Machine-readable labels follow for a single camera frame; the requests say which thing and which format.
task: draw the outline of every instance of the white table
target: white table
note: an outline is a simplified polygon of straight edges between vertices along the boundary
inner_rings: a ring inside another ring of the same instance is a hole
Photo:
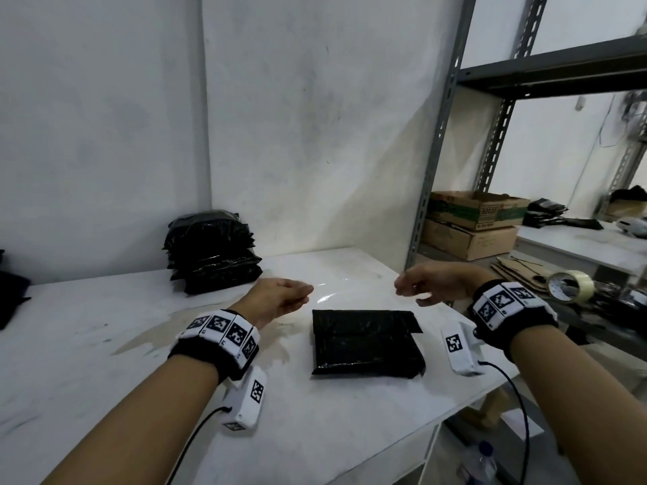
[[[439,327],[463,317],[443,304],[421,309],[395,296],[395,272],[358,249],[283,255],[262,267],[266,276],[314,284],[312,301],[263,330],[255,363],[269,383],[255,433],[236,437],[217,431],[215,422],[205,425],[178,485],[390,484],[425,462],[444,419],[504,382],[491,368],[476,378],[455,375]],[[169,332],[184,324],[172,313],[231,303],[249,287],[187,297],[169,276],[160,270],[30,289],[32,300],[0,333],[4,483],[41,481],[166,359]],[[312,378],[312,309],[413,311],[424,331],[414,337],[425,375]],[[133,339],[132,349],[114,354]],[[518,374],[501,351],[485,347],[484,356],[511,377]],[[208,409],[221,394],[219,388]]]
[[[590,276],[598,266],[641,275],[647,265],[647,240],[624,235],[612,223],[601,224],[604,229],[600,230],[520,226],[515,250]]]

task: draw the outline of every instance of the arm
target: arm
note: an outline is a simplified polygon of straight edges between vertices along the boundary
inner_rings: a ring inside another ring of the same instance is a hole
[[[470,264],[429,262],[402,274],[395,287],[404,296],[430,293],[417,300],[428,306],[472,297],[492,279]],[[522,330],[509,349],[583,483],[644,483],[647,412],[612,375],[554,326]]]
[[[261,329],[301,308],[311,292],[303,283],[261,279],[231,309]],[[119,402],[43,485],[163,485],[218,383],[213,365],[173,356]]]

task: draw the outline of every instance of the roll of tape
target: roll of tape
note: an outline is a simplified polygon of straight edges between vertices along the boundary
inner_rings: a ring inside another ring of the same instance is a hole
[[[595,293],[590,276],[578,270],[556,272],[548,278],[548,293],[562,302],[585,302]]]

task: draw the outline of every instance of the cardboard box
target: cardboard box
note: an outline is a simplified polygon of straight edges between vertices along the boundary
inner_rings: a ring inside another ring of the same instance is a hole
[[[528,199],[489,192],[432,192],[427,217],[480,231],[521,224],[528,204]]]
[[[469,231],[454,224],[425,220],[422,240],[443,252],[451,253],[463,260],[476,260],[510,252],[517,239],[514,226]]]
[[[623,217],[642,218],[647,214],[647,202],[618,199],[610,203],[604,212],[607,216],[615,219]]]

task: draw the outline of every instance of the hand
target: hand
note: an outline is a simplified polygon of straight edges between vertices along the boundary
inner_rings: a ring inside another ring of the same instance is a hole
[[[313,290],[314,287],[301,281],[259,279],[230,309],[261,330],[273,319],[301,308],[309,301],[308,294]]]
[[[398,296],[431,294],[416,302],[419,306],[432,306],[442,301],[470,298],[480,286],[492,279],[497,279],[497,276],[482,267],[465,262],[431,260],[407,269],[393,284]]]

